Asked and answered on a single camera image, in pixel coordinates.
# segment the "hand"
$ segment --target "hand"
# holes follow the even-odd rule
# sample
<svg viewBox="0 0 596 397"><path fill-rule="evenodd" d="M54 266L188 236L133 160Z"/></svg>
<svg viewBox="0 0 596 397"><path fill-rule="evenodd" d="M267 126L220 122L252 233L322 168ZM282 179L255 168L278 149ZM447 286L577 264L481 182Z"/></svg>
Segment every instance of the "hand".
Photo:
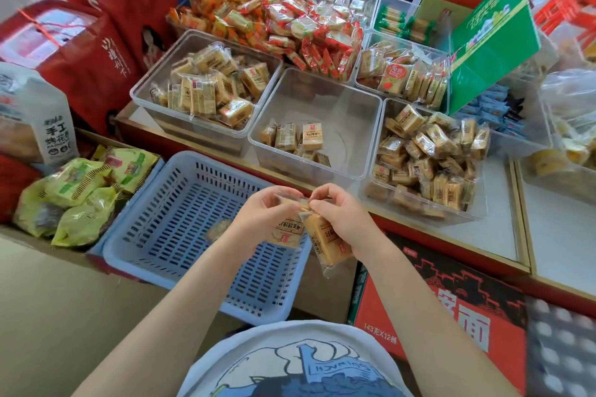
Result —
<svg viewBox="0 0 596 397"><path fill-rule="evenodd" d="M246 200L232 224L220 237L241 252L243 262L255 254L257 245L264 242L279 223L286 218L293 218L300 211L298 203L279 204L275 195L277 192L304 198L300 191L280 185L260 190Z"/></svg>
<svg viewBox="0 0 596 397"><path fill-rule="evenodd" d="M331 198L332 204L321 201ZM385 236L367 210L346 190L335 184L325 184L315 189L310 197L310 207L332 224L333 230L352 246L354 256L361 262L377 247L385 244Z"/></svg>

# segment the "yellow-green snack bag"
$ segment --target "yellow-green snack bag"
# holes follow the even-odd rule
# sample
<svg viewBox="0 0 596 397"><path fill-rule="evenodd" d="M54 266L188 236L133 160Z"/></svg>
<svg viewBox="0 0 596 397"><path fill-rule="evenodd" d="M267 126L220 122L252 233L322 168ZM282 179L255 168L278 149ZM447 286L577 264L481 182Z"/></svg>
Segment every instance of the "yellow-green snack bag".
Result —
<svg viewBox="0 0 596 397"><path fill-rule="evenodd" d="M114 219L115 203L121 195L115 186L93 190L83 204L64 213L52 245L77 247L95 242Z"/></svg>
<svg viewBox="0 0 596 397"><path fill-rule="evenodd" d="M158 159L155 154L142 149L109 147L105 162L111 167L112 179L124 190L134 193L143 185Z"/></svg>
<svg viewBox="0 0 596 397"><path fill-rule="evenodd" d="M50 201L59 206L78 206L93 190L108 185L110 171L102 162L73 159L49 177L45 191Z"/></svg>
<svg viewBox="0 0 596 397"><path fill-rule="evenodd" d="M19 205L12 216L15 223L34 237L50 237L56 232L64 208L48 199L45 187L49 178L40 179L21 192Z"/></svg>

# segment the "blue plastic basket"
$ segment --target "blue plastic basket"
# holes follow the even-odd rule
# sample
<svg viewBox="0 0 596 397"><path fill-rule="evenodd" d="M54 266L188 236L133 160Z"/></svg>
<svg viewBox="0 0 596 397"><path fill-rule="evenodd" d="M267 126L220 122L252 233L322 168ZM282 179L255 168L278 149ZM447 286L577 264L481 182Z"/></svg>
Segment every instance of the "blue plastic basket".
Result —
<svg viewBox="0 0 596 397"><path fill-rule="evenodd" d="M173 288L207 249L206 232L233 219L250 195L272 184L184 151L173 156L104 245L108 265ZM241 268L220 310L252 325L285 320L310 252L262 243Z"/></svg>

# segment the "person's left hand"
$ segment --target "person's left hand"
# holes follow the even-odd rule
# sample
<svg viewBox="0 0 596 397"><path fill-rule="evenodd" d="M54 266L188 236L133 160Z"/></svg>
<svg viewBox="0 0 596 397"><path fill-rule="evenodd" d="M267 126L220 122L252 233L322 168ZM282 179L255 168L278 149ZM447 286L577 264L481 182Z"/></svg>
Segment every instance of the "person's left hand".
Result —
<svg viewBox="0 0 596 397"><path fill-rule="evenodd" d="M286 218L293 218L300 211L298 203L280 204L276 192L288 193L298 198L304 195L290 187L276 185L253 194L246 200L234 221L220 237L220 240L233 244L231 248L239 252L243 261L255 254L257 245L264 242Z"/></svg>

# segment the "cartoon print on shirt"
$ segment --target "cartoon print on shirt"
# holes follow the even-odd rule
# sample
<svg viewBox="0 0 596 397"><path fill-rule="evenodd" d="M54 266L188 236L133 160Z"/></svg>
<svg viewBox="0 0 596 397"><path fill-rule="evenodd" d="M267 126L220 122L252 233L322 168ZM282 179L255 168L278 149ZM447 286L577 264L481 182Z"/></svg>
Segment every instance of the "cartoon print on shirt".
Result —
<svg viewBox="0 0 596 397"><path fill-rule="evenodd" d="M219 379L210 397L304 395L404 397L351 347L313 339L248 353Z"/></svg>

